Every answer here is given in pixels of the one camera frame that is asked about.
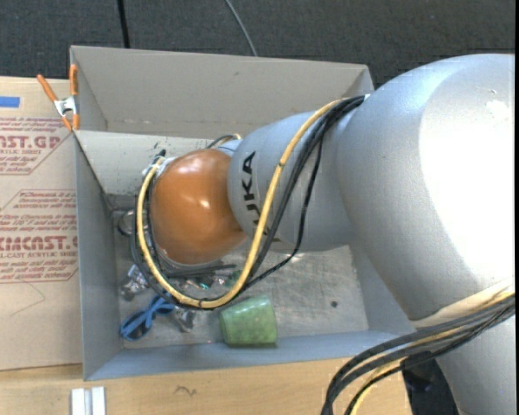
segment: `table surface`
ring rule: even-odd
[[[19,79],[0,77],[0,93]],[[67,81],[60,82],[67,88]],[[69,413],[71,389],[104,386],[110,414],[319,413],[333,374],[347,359],[85,382],[82,365],[0,372],[0,413]],[[341,413],[355,383],[336,405]],[[358,413],[410,415],[401,375],[374,386]]]

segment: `black cable on floor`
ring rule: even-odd
[[[131,48],[131,42],[129,41],[129,28],[127,26],[127,18],[125,16],[125,3],[123,0],[118,1],[118,12],[119,20],[121,21],[121,32],[123,33],[123,45],[125,48]]]

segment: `cable bundle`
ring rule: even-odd
[[[134,246],[137,245],[140,247],[140,250],[142,252],[142,256],[138,251],[136,251],[136,247],[133,247],[133,258],[135,259],[135,263],[139,266],[141,266],[141,270],[143,271],[143,274],[145,276],[154,277],[157,281],[157,284],[151,283],[151,286],[154,288],[154,290],[157,293],[163,294],[163,291],[161,288],[163,288],[165,291],[169,292],[171,296],[177,301],[178,305],[180,306],[188,306],[188,307],[194,307],[199,309],[214,309],[221,307],[224,304],[229,303],[230,301],[234,300],[239,294],[241,294],[242,291],[245,289],[251,287],[256,282],[260,281],[261,279],[265,278],[267,275],[273,273],[278,268],[280,268],[282,265],[286,264],[288,260],[290,260],[298,251],[300,240],[302,239],[302,232],[304,228],[304,218],[305,218],[305,212],[307,210],[307,203],[310,200],[311,197],[311,191],[313,188],[313,183],[315,181],[315,175],[317,174],[317,169],[319,167],[320,158],[321,158],[321,140],[324,137],[324,134],[332,127],[336,121],[340,118],[342,118],[346,113],[350,112],[357,106],[359,106],[365,97],[356,97],[353,99],[343,99],[343,100],[336,100],[328,105],[325,105],[321,109],[317,110],[313,113],[305,122],[300,126],[294,137],[292,137],[292,140],[288,145],[286,146],[285,151],[283,152],[282,157],[279,160],[279,164],[273,171],[273,176],[270,181],[269,187],[266,192],[266,196],[264,199],[264,204],[261,210],[261,215],[259,217],[258,226],[256,228],[255,234],[253,236],[252,244],[250,246],[250,251],[247,255],[247,260],[244,264],[244,267],[242,268],[242,271],[237,278],[234,286],[224,295],[213,298],[213,299],[196,299],[193,297],[189,297],[187,295],[184,295],[182,292],[177,290],[169,281],[169,274],[165,275],[162,273],[161,266],[157,262],[155,251],[153,250],[153,236],[151,236],[152,244],[150,244],[146,240],[146,235],[150,235],[150,223],[148,223],[148,231],[145,231],[145,224],[144,224],[144,211],[146,209],[146,203],[149,200],[149,194],[150,194],[150,187],[152,184],[152,181],[154,179],[154,176],[156,173],[161,169],[161,165],[164,160],[163,155],[158,155],[148,168],[145,176],[143,184],[140,188],[140,191],[138,193],[137,198],[137,205],[136,205],[136,213],[135,213],[135,232],[134,232]],[[275,221],[273,223],[273,227],[271,229],[271,232],[268,234],[265,243],[260,251],[260,244],[263,237],[263,232],[266,227],[267,222],[267,216],[269,215],[269,211],[272,206],[273,198],[275,195],[275,191],[278,188],[279,180],[283,171],[283,168],[285,167],[286,163],[290,159],[292,152],[297,148],[298,143],[300,142],[300,139],[308,132],[310,131],[311,134],[306,138],[305,144],[303,148],[300,150],[300,154],[298,156],[298,161],[292,168],[292,175],[291,175],[291,181],[289,182],[289,185],[287,186],[287,189],[284,194],[284,198],[281,202],[281,205],[279,207],[279,210],[276,214]],[[306,200],[303,205],[303,212],[302,217],[300,220],[300,233],[298,236],[298,243],[295,247],[295,250],[292,252],[292,255],[284,260],[283,262],[279,263],[278,265],[274,266],[273,268],[269,269],[267,272],[263,273],[259,277],[255,278],[254,280],[249,281],[249,278],[257,271],[257,269],[260,267],[261,262],[263,261],[264,257],[266,256],[267,251],[269,250],[269,247],[272,243],[272,240],[275,235],[275,231],[280,223],[280,219],[282,218],[282,215],[285,211],[285,206],[290,198],[290,195],[292,193],[292,189],[294,188],[296,181],[298,179],[298,176],[302,170],[302,168],[305,166],[305,162],[307,161],[308,157],[311,155],[312,151],[315,149],[315,146],[319,144],[318,147],[318,153],[317,153],[317,160],[316,165],[314,168],[314,171],[311,175],[309,187],[308,187],[308,193],[306,196]],[[151,275],[148,274],[148,270],[146,269],[145,264],[150,268]]]
[[[371,372],[367,383],[349,402],[346,415],[353,415],[374,383],[396,372],[418,366],[462,346],[516,313],[515,293],[510,293],[482,310],[394,338],[368,349],[348,361],[329,384],[322,415],[333,415],[333,405],[342,391],[354,380]]]

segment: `yellow cable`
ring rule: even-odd
[[[285,151],[283,152],[283,156],[279,160],[279,164],[273,171],[272,179],[269,184],[269,188],[266,192],[266,199],[264,201],[263,208],[261,209],[261,215],[259,216],[258,226],[256,228],[255,234],[253,235],[252,244],[250,245],[250,251],[248,252],[246,263],[244,264],[244,268],[240,273],[240,276],[234,286],[223,296],[215,298],[213,300],[197,300],[192,297],[188,297],[182,294],[179,290],[175,289],[162,275],[159,271],[156,263],[154,262],[150,251],[148,250],[148,246],[146,245],[146,240],[144,238],[144,223],[143,223],[143,208],[144,208],[144,198],[146,196],[146,191],[150,186],[150,183],[154,177],[154,175],[159,170],[163,159],[159,159],[155,164],[152,165],[148,174],[144,178],[142,187],[140,188],[140,192],[138,193],[137,200],[137,233],[138,233],[138,243],[143,252],[144,259],[146,263],[151,269],[152,274],[160,283],[166,291],[168,291],[171,296],[173,296],[179,303],[200,308],[200,309],[215,309],[221,307],[222,305],[231,301],[244,287],[244,284],[247,281],[247,278],[252,270],[253,263],[256,259],[256,255],[258,254],[258,250],[260,248],[261,237],[263,236],[263,231],[266,227],[267,216],[269,215],[269,211],[271,209],[271,205],[273,202],[273,198],[275,195],[275,191],[277,190],[277,186],[279,185],[279,179],[281,177],[283,168],[288,162],[289,158],[292,155],[292,151],[298,145],[300,138],[304,136],[304,134],[308,131],[308,129],[319,120],[330,108],[339,103],[341,100],[335,100],[330,102],[328,105],[323,106],[321,109],[315,111],[313,115],[311,115],[298,129],[294,137],[288,145],[286,146]]]

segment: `green object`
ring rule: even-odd
[[[248,298],[223,310],[219,316],[223,341],[229,346],[273,344],[277,319],[269,297]]]

